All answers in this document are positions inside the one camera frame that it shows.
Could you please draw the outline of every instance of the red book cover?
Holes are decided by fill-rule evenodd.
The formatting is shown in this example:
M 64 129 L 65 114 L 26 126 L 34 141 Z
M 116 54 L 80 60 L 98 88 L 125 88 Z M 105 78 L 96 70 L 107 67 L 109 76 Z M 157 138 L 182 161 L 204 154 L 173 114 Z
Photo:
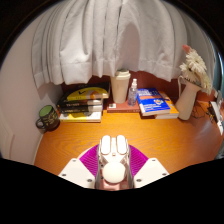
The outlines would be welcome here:
M 139 113 L 140 108 L 138 102 L 134 106 L 128 105 L 128 100 L 124 103 L 114 103 L 113 98 L 107 100 L 107 113 Z

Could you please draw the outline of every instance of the cup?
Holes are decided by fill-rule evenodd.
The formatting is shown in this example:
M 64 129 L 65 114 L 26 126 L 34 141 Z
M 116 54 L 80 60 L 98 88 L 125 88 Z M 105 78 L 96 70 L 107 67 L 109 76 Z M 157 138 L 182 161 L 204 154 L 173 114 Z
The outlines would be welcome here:
M 39 117 L 40 118 L 36 121 L 36 126 L 39 129 L 53 131 L 60 124 L 59 117 L 51 105 L 43 107 L 39 112 Z
M 113 101 L 115 103 L 124 103 L 126 101 L 130 77 L 131 74 L 128 70 L 119 70 L 114 77 L 110 77 Z

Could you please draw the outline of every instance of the white wall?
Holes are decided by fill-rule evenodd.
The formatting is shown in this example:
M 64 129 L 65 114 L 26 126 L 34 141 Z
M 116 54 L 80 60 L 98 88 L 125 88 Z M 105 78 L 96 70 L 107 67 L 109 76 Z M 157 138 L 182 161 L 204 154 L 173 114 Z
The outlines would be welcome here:
M 0 71 L 0 150 L 3 158 L 33 164 L 42 137 L 36 128 L 39 110 L 55 107 L 61 86 L 47 84 L 36 89 L 32 76 L 31 46 L 43 15 L 18 37 Z

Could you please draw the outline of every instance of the blue book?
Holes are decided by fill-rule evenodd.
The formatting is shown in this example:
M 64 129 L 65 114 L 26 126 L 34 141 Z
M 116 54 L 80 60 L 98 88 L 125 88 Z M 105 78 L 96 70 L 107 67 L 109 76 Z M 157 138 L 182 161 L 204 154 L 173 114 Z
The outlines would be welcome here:
M 137 100 L 143 116 L 170 113 L 170 107 L 156 88 L 138 89 Z

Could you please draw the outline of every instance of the purple object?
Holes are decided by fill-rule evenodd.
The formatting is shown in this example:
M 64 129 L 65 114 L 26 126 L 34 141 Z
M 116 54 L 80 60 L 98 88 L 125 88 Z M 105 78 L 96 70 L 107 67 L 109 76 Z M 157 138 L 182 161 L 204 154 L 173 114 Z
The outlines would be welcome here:
M 98 172 L 97 147 L 93 146 L 79 159 L 95 178 Z
M 143 167 L 143 165 L 148 160 L 142 152 L 136 149 L 134 146 L 130 146 L 130 170 L 132 177 L 134 177 L 138 171 Z

